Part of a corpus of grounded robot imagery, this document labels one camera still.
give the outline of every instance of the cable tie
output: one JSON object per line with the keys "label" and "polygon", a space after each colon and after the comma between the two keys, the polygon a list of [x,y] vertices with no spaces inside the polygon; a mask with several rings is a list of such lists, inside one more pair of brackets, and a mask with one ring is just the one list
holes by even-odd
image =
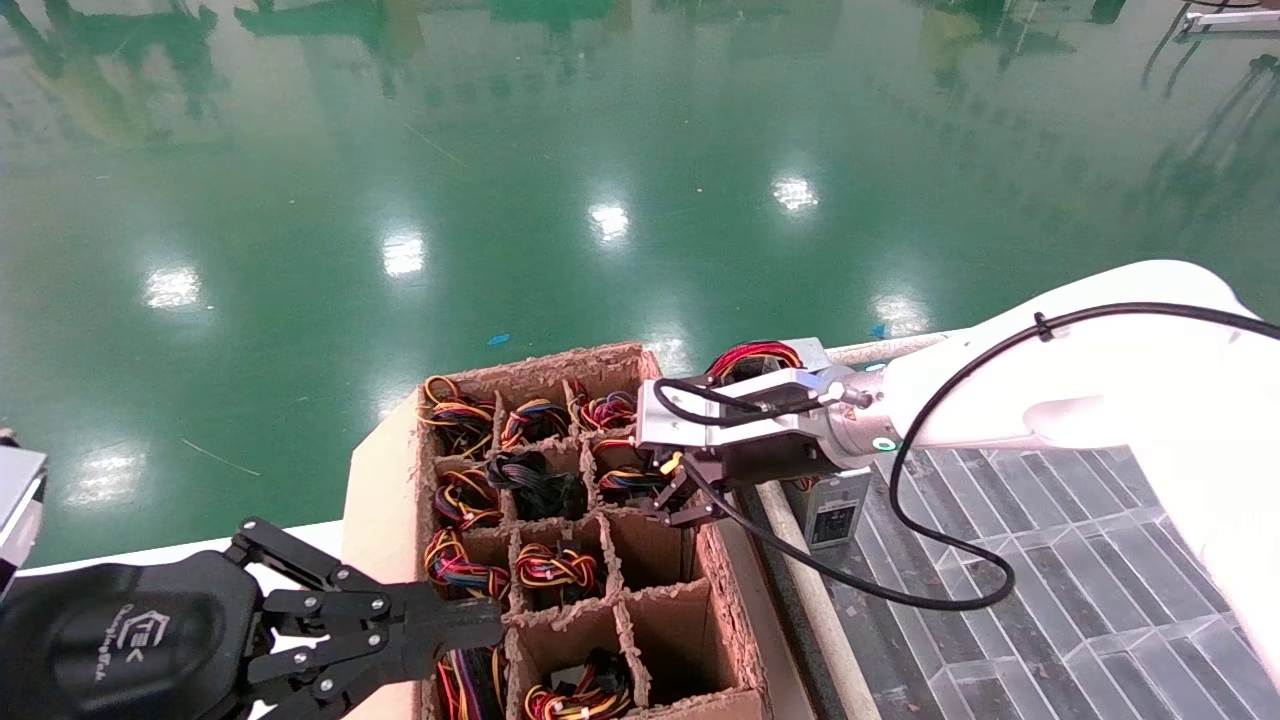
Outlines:
{"label": "cable tie", "polygon": [[1044,313],[1036,313],[1032,316],[1036,318],[1036,334],[1039,336],[1041,342],[1053,340],[1053,329],[1048,327],[1048,322],[1044,319]]}

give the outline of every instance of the metal bracket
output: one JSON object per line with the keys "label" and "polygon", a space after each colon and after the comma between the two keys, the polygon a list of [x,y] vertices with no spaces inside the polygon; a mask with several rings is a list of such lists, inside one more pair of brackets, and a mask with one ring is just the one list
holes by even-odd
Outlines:
{"label": "metal bracket", "polygon": [[1245,10],[1242,13],[1187,13],[1183,17],[1183,32],[1207,29],[1211,26],[1235,26],[1253,23],[1277,23],[1280,10]]}

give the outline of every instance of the bundled wires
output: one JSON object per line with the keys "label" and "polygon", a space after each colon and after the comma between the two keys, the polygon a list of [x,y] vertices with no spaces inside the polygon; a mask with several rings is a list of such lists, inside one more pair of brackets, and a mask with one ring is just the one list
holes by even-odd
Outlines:
{"label": "bundled wires", "polygon": [[626,660],[603,648],[586,656],[582,679],[554,691],[534,685],[525,694],[525,720],[611,720],[631,708],[631,673]]}
{"label": "bundled wires", "polygon": [[772,373],[782,368],[801,368],[800,355],[790,345],[777,341],[744,342],[721,355],[707,369],[722,382],[737,382]]}
{"label": "bundled wires", "polygon": [[498,648],[451,650],[435,670],[449,720],[502,720],[503,656]]}
{"label": "bundled wires", "polygon": [[458,384],[440,375],[426,378],[426,415],[419,415],[440,436],[440,450],[445,455],[477,457],[493,439],[493,402],[484,402],[465,395]]}
{"label": "bundled wires", "polygon": [[562,547],[559,552],[545,544],[531,542],[516,557],[516,577],[529,588],[557,588],[561,605],[570,605],[599,594],[598,564],[590,555]]}
{"label": "bundled wires", "polygon": [[498,492],[489,487],[479,468],[440,473],[433,505],[445,524],[460,530],[493,528],[502,520]]}
{"label": "bundled wires", "polygon": [[[622,451],[637,456],[635,446],[625,438],[605,438],[591,446],[591,455],[596,464],[603,465],[603,455],[611,450]],[[635,497],[649,497],[654,491],[663,488],[668,478],[660,473],[650,473],[634,464],[616,465],[600,473],[600,492],[609,502],[626,503]]]}
{"label": "bundled wires", "polygon": [[636,398],[630,392],[613,391],[591,400],[581,380],[570,380],[570,410],[589,430],[613,430],[630,425],[636,418]]}
{"label": "bundled wires", "polygon": [[502,600],[511,585],[511,574],[506,569],[472,562],[457,530],[452,528],[436,530],[422,555],[426,577],[436,585],[460,588],[471,597],[494,600]]}
{"label": "bundled wires", "polygon": [[568,411],[550,400],[538,397],[507,415],[498,443],[511,450],[526,442],[568,434]]}
{"label": "bundled wires", "polygon": [[498,452],[485,469],[489,486],[509,489],[521,520],[586,514],[586,487],[576,473],[553,473],[541,452]]}

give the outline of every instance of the wire harness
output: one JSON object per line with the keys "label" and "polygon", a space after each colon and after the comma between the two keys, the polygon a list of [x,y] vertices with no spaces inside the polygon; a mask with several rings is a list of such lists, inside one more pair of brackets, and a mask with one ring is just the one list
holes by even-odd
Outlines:
{"label": "wire harness", "polygon": [[577,473],[553,473],[541,452],[498,452],[489,459],[485,479],[512,492],[521,520],[568,518],[586,514],[586,487]]}
{"label": "wire harness", "polygon": [[504,568],[472,562],[457,530],[442,528],[422,553],[426,577],[439,587],[453,587],[471,597],[506,600],[511,574]]}
{"label": "wire harness", "polygon": [[493,439],[493,402],[463,393],[457,383],[440,375],[428,378],[422,392],[428,406],[425,414],[419,411],[419,419],[439,433],[440,450],[468,459],[484,455]]}
{"label": "wire harness", "polygon": [[600,594],[596,579],[598,562],[590,555],[562,547],[559,552],[531,542],[520,548],[516,577],[529,588],[557,588],[562,605]]}
{"label": "wire harness", "polygon": [[498,492],[479,468],[440,473],[440,487],[431,505],[445,524],[460,530],[493,528],[502,521]]}
{"label": "wire harness", "polygon": [[507,415],[498,445],[511,450],[518,445],[568,434],[568,411],[545,397],[536,397]]}
{"label": "wire harness", "polygon": [[444,653],[435,670],[449,720],[502,720],[504,665],[497,647]]}
{"label": "wire harness", "polygon": [[554,691],[534,685],[525,693],[525,720],[612,720],[631,710],[631,673],[626,659],[595,648],[586,656],[582,679]]}
{"label": "wire harness", "polygon": [[630,392],[613,391],[593,400],[576,379],[570,380],[570,411],[588,430],[616,430],[636,420],[636,397]]}

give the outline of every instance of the colorful wire bundle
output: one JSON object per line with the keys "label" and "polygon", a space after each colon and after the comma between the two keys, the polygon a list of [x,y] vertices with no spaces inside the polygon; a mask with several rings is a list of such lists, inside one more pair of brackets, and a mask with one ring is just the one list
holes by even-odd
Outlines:
{"label": "colorful wire bundle", "polygon": [[737,366],[746,360],[759,360],[762,363],[774,360],[782,368],[800,368],[804,365],[800,355],[791,346],[777,341],[744,342],[733,346],[728,352],[721,355],[707,370],[708,375],[728,379]]}
{"label": "colorful wire bundle", "polygon": [[436,585],[461,588],[471,597],[495,600],[502,600],[511,587],[507,570],[472,562],[452,528],[436,530],[422,555],[426,577]]}
{"label": "colorful wire bundle", "polygon": [[[435,665],[449,720],[500,720],[502,652],[495,647],[451,650]],[[484,688],[481,683],[488,683]]]}
{"label": "colorful wire bundle", "polygon": [[635,452],[636,446],[631,442],[631,438],[604,438],[602,441],[596,441],[596,443],[591,446],[591,455],[599,460],[602,452],[608,452],[611,450],[630,450],[631,452]]}
{"label": "colorful wire bundle", "polygon": [[440,473],[440,488],[435,491],[435,511],[460,530],[493,528],[502,520],[498,493],[485,482],[479,468]]}
{"label": "colorful wire bundle", "polygon": [[550,400],[538,397],[507,415],[499,445],[511,450],[525,442],[568,434],[568,411]]}
{"label": "colorful wire bundle", "polygon": [[667,484],[658,473],[645,473],[632,465],[622,465],[600,475],[600,489],[635,495],[648,493]]}
{"label": "colorful wire bundle", "polygon": [[[447,392],[436,395],[438,386],[444,386]],[[440,434],[444,454],[463,457],[483,455],[485,446],[493,439],[493,402],[481,402],[465,395],[457,383],[440,375],[426,378],[422,392],[426,393],[429,407],[426,416],[419,418]]]}
{"label": "colorful wire bundle", "polygon": [[609,693],[600,687],[596,665],[591,662],[599,651],[588,657],[582,679],[570,694],[558,694],[545,685],[534,685],[525,694],[526,720],[611,720],[622,717],[631,708],[631,678],[623,674],[616,678]]}
{"label": "colorful wire bundle", "polygon": [[580,596],[594,593],[595,559],[576,550],[563,548],[558,553],[545,544],[531,542],[520,550],[516,557],[516,577],[525,587],[558,588],[573,585],[581,588]]}
{"label": "colorful wire bundle", "polygon": [[[605,438],[591,446],[591,455],[596,462],[603,462],[602,455],[611,450],[626,450],[632,455],[639,455],[636,447],[627,438]],[[646,473],[631,464],[617,465],[600,474],[600,489],[607,496],[617,498],[648,496],[649,491],[662,488],[667,484],[667,478],[660,473]]]}
{"label": "colorful wire bundle", "polygon": [[630,392],[620,389],[591,400],[581,380],[571,380],[570,384],[573,391],[570,410],[582,427],[591,430],[612,430],[635,421],[636,398]]}

